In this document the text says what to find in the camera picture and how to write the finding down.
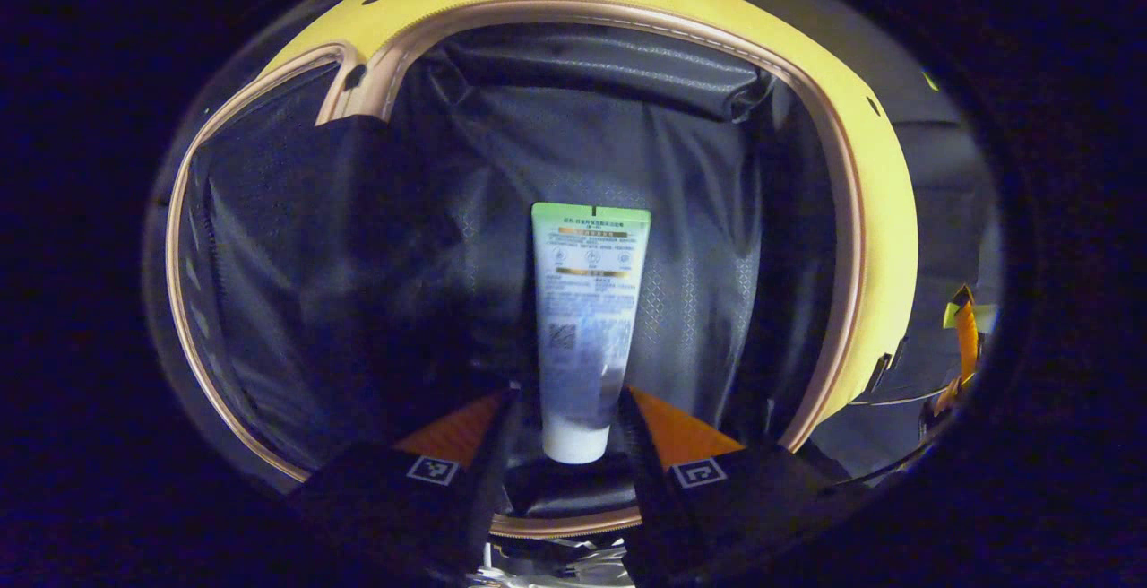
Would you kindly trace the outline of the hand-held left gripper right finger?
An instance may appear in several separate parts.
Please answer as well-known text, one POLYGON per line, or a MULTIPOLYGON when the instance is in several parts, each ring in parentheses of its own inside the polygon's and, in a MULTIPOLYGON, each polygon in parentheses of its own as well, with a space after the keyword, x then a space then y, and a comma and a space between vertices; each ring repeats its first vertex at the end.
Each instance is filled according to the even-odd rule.
POLYGON ((782 557, 861 501, 785 446, 742 445, 639 389, 623 389, 617 416, 642 519, 625 557, 639 587, 779 587, 782 557))

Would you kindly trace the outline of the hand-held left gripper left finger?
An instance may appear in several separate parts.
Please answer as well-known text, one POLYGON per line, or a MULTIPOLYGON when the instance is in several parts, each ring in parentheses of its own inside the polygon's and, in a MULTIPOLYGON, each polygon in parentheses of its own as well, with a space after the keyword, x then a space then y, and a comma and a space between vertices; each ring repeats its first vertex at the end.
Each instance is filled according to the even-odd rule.
POLYGON ((521 425, 516 389, 447 411, 393 444, 356 444, 287 499, 370 587, 473 585, 521 425))

